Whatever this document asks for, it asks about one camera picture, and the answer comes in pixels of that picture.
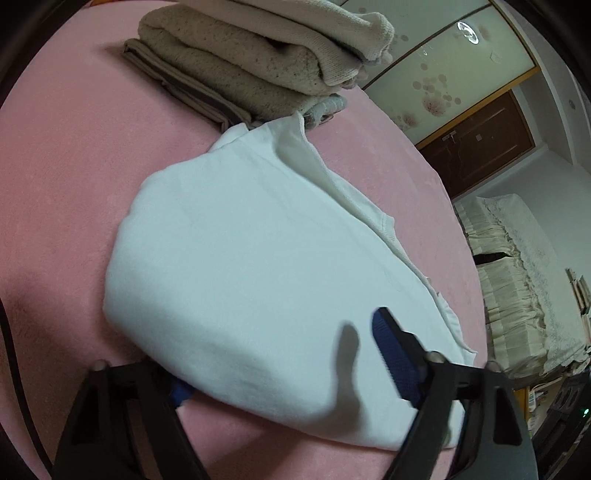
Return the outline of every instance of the glass panel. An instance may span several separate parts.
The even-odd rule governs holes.
[[[348,0],[343,8],[355,14],[385,15],[396,32],[390,50],[396,61],[438,30],[484,5],[489,5],[488,0]],[[369,67],[368,79],[359,85],[365,86],[386,67]]]
[[[416,144],[533,67],[509,24],[489,7],[423,45],[366,92]]]

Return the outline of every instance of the blue textured grip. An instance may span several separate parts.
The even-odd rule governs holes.
[[[398,393],[417,408],[421,400],[419,371],[379,310],[376,310],[372,319],[372,333]]]
[[[193,396],[195,388],[180,378],[176,378],[170,392],[170,399],[173,401],[174,408],[179,408],[181,403]]]

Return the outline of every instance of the bed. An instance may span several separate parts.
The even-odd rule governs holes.
[[[516,194],[456,205],[479,262],[489,353],[515,380],[578,371],[589,363],[573,289],[550,240]]]
[[[120,221],[154,171],[194,158],[219,138],[119,56],[139,19],[164,2],[78,12],[36,55],[0,110],[0,297],[7,308],[33,418],[51,457],[86,370],[142,353],[101,311]],[[434,170],[360,90],[309,133],[329,168],[396,219],[412,261],[443,293],[466,343],[487,359],[478,274]],[[0,422],[47,479],[22,424],[0,349]],[[197,394],[179,415],[214,480],[381,478],[392,452],[308,437]],[[440,457],[434,478],[452,458]]]

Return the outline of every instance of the pink bedsheet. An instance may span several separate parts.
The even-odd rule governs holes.
[[[141,182],[196,157],[215,128],[125,64],[113,45],[162,5],[80,11],[35,57],[0,110],[0,296],[25,389],[51,457],[86,368],[140,358],[101,312],[116,229]],[[486,358],[476,269],[437,174],[361,90],[309,135],[327,165],[396,219],[411,259]],[[40,478],[0,348],[0,422]],[[196,395],[180,409],[213,480],[380,479],[391,452],[338,445]],[[450,453],[442,455],[442,478]]]

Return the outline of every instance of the brown door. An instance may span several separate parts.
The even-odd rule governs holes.
[[[534,146],[511,91],[485,105],[421,150],[454,198]]]

